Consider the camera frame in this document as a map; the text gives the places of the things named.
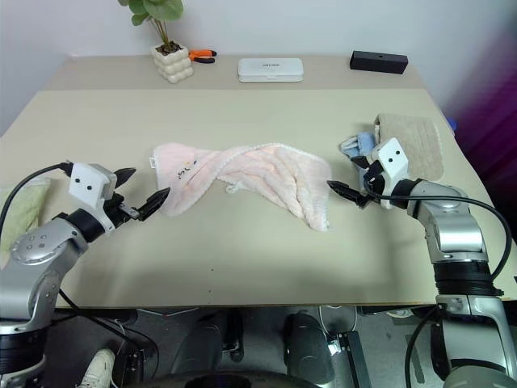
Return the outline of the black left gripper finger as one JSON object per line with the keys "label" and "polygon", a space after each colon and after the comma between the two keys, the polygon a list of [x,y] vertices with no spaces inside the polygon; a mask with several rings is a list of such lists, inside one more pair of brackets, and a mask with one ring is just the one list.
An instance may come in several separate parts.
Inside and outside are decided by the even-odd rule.
{"label": "black left gripper finger", "polygon": [[118,188],[125,184],[137,171],[134,167],[126,167],[121,168],[114,172],[114,175],[116,176],[116,185],[115,188]]}
{"label": "black left gripper finger", "polygon": [[170,188],[163,188],[161,190],[156,191],[153,195],[151,195],[146,202],[137,209],[137,220],[145,221],[151,215],[156,213],[166,201],[166,198],[170,194]]}

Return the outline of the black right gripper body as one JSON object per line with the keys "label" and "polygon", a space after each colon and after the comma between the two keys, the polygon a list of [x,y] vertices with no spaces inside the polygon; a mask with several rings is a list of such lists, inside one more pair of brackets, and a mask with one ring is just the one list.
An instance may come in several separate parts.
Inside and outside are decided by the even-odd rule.
{"label": "black right gripper body", "polygon": [[364,199],[379,199],[385,189],[384,168],[379,161],[375,161],[363,173],[362,197]]}

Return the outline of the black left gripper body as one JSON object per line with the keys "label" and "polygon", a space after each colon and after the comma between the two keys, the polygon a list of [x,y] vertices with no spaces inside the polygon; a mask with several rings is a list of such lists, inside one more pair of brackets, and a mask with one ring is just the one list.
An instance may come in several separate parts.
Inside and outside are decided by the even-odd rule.
{"label": "black left gripper body", "polygon": [[114,193],[110,200],[104,202],[103,210],[116,229],[127,221],[136,220],[140,216],[137,210],[127,206],[124,203],[124,197],[117,193]]}

